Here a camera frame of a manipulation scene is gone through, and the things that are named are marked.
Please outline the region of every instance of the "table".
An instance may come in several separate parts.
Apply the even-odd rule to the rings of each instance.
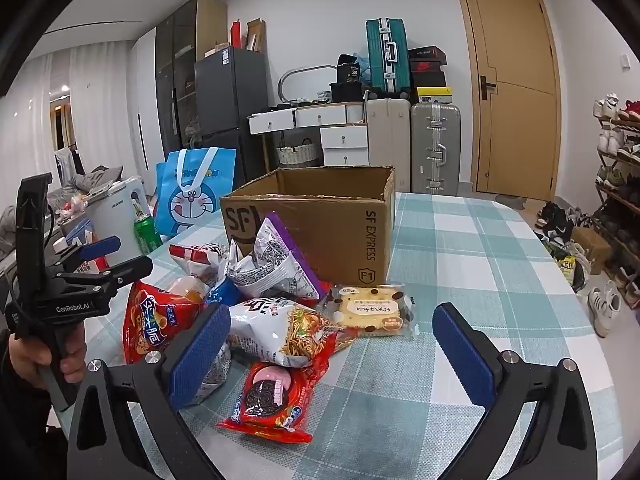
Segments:
[[[453,459],[481,418],[438,346],[431,316],[451,301],[498,350],[555,365],[570,356],[580,367],[591,405],[600,478],[622,465],[622,428],[609,368],[570,286],[517,212],[495,202],[398,194],[389,282],[415,298],[420,335],[363,338],[332,357],[308,411],[311,444],[278,444],[216,423],[229,416],[246,367],[233,361],[226,383],[182,416],[228,480],[433,479]],[[226,243],[222,218],[194,226],[176,243]],[[180,275],[166,246],[152,254],[145,281],[168,286]],[[121,329],[128,290],[111,313],[86,321],[87,360],[122,364]],[[532,415],[527,405],[494,470],[508,471]],[[157,473],[168,470],[143,423],[134,418]]]

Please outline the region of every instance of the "hand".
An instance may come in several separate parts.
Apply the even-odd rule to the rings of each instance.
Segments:
[[[67,356],[60,361],[60,370],[68,383],[79,383],[84,377],[84,356],[86,343],[84,342],[84,323],[76,326],[65,341]],[[36,388],[45,390],[44,380],[38,373],[37,365],[49,366],[51,352],[49,348],[36,337],[16,339],[14,334],[9,338],[9,357],[15,372]]]

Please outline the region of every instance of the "green can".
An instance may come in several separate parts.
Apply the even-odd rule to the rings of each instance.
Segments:
[[[144,215],[133,224],[136,238],[143,253],[149,254],[162,245],[162,240],[156,229],[156,222],[151,215]]]

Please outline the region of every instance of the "wooden door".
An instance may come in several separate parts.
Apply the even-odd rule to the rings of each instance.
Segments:
[[[478,78],[476,190],[548,200],[558,166],[559,83],[542,0],[465,3]]]

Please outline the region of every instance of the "white kettle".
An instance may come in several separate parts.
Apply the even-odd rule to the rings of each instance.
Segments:
[[[143,256],[134,228],[137,217],[132,200],[140,204],[145,214],[151,214],[145,188],[138,176],[115,182],[105,197],[89,204],[84,210],[94,225],[98,239],[104,240],[110,236],[120,239],[120,249],[105,256],[110,267]]]

